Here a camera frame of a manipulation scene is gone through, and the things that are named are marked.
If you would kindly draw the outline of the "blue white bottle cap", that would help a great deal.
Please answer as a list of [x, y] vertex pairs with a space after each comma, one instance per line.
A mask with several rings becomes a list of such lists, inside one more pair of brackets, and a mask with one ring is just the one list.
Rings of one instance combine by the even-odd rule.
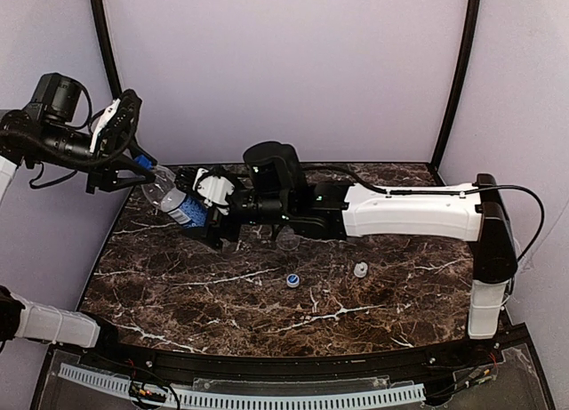
[[300, 284], [300, 277], [296, 274], [290, 274], [286, 277], [286, 284], [290, 288], [296, 288]]

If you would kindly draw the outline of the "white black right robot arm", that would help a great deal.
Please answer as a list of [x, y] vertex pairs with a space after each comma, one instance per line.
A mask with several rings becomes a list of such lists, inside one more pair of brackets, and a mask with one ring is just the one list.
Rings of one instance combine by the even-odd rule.
[[249, 186], [221, 165], [177, 172], [177, 188], [206, 208], [193, 238], [220, 248], [225, 240], [237, 241], [245, 224], [260, 224], [276, 233], [289, 227], [298, 236], [322, 240], [373, 235], [459, 239], [473, 246], [468, 336], [494, 337], [518, 262], [492, 175], [480, 173], [473, 183], [451, 187], [381, 188], [359, 177], [310, 184], [290, 144], [262, 142], [246, 150], [243, 159]]

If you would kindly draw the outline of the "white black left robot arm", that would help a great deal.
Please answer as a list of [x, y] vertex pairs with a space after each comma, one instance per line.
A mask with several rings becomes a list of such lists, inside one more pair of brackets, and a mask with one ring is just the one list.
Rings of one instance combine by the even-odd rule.
[[[114, 192], [154, 182], [157, 161], [136, 140], [141, 98], [123, 91], [105, 109], [90, 110], [73, 125], [80, 98], [89, 96], [75, 79], [48, 73], [23, 109], [1, 112], [1, 190], [21, 165], [57, 165], [86, 173], [86, 191]], [[1, 342], [16, 338], [95, 349], [116, 336], [110, 323], [83, 312], [33, 302], [1, 289]]]

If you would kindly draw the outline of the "pepsi label bottle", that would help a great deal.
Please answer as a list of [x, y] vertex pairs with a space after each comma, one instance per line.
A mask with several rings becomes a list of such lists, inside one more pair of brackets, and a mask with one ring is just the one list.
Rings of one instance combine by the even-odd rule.
[[199, 200], [177, 188], [174, 172], [161, 165], [153, 166], [150, 171], [155, 175], [155, 180], [141, 186], [146, 199], [184, 229], [203, 227], [207, 220], [207, 209]]

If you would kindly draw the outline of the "white pump bottle cap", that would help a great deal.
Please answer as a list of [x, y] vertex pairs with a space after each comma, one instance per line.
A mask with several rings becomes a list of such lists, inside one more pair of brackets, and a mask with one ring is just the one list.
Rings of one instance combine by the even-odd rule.
[[353, 274], [355, 277], [364, 278], [368, 273], [368, 264], [366, 262], [358, 262], [353, 268]]

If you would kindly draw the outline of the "solid blue bottle cap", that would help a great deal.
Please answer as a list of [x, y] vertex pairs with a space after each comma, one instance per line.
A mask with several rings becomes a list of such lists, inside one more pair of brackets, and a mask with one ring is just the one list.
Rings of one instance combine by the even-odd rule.
[[134, 158], [134, 161], [141, 167], [143, 167], [144, 169], [151, 171], [154, 167], [155, 164], [146, 156], [144, 155], [139, 155], [137, 157]]

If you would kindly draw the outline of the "clear plastic bottle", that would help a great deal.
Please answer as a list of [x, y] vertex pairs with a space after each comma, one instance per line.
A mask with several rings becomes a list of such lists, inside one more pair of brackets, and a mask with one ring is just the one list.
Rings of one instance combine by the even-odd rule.
[[289, 226], [283, 226], [276, 236], [276, 245], [283, 251], [294, 251], [300, 245], [301, 238]]

